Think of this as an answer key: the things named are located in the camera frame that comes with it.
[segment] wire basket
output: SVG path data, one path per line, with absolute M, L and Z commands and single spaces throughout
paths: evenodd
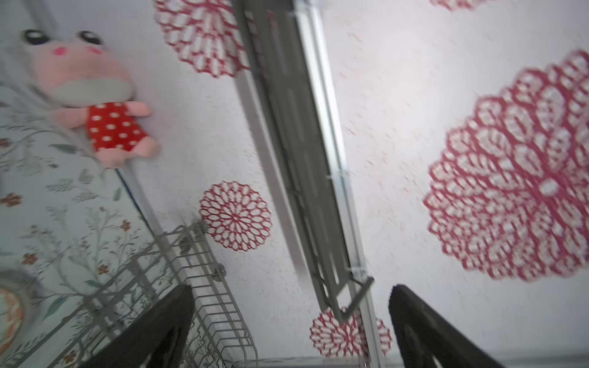
M 134 320 L 155 305 L 176 285 L 192 286 L 195 313 L 181 367 L 247 368 L 257 349 L 225 281 L 225 269 L 209 247 L 202 223 L 178 226 L 163 233 L 96 293 L 39 341 L 20 366 L 44 344 L 59 337 L 64 326 L 81 326 L 67 347 L 45 367 L 75 367 L 119 336 Z

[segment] drying rack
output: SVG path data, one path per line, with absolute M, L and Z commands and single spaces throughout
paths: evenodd
M 195 312 L 181 367 L 229 368 L 239 362 L 247 368 L 252 359 L 257 367 L 256 346 L 227 286 L 225 269 L 216 261 L 205 233 L 203 223 L 194 223 L 155 237 L 93 295 L 84 297 L 73 313 L 14 366 L 35 359 L 35 352 L 59 336 L 64 326 L 82 323 L 84 328 L 45 366 L 63 367 L 67 362 L 65 366 L 76 367 L 113 341 L 176 285 L 186 284 L 192 287 Z

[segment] orange flower pattern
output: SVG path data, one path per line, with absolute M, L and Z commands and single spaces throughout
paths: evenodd
M 22 323 L 22 308 L 14 293 L 0 289 L 0 312 L 3 321 L 0 323 L 0 354 L 14 341 Z
M 19 205 L 22 201 L 22 197 L 16 193 L 8 193 L 8 195 L 0 199 L 0 204 L 5 204 L 8 207 L 14 207 Z
M 101 264 L 98 266 L 98 274 L 104 275 L 105 273 L 108 273 L 108 266 L 106 264 Z
M 72 363 L 75 360 L 75 356 L 76 356 L 76 353 L 73 350 L 71 352 L 67 353 L 66 355 L 64 355 L 64 363 L 65 364 Z
M 123 220 L 123 223 L 121 224 L 121 228 L 123 231 L 129 231 L 129 229 L 131 228 L 131 223 L 127 220 Z
M 35 264 L 35 262 L 37 262 L 36 253 L 25 253 L 22 256 L 22 264 Z

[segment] plush toy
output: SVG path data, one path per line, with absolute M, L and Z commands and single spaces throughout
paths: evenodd
M 131 157 L 153 157 L 160 147 L 135 122 L 151 114 L 134 94 L 127 69 L 102 47 L 93 32 L 77 33 L 74 42 L 51 40 L 38 29 L 27 29 L 23 40 L 32 49 L 32 69 L 40 89 L 66 106 L 53 110 L 59 124 L 86 125 L 96 157 L 104 167 L 121 167 Z

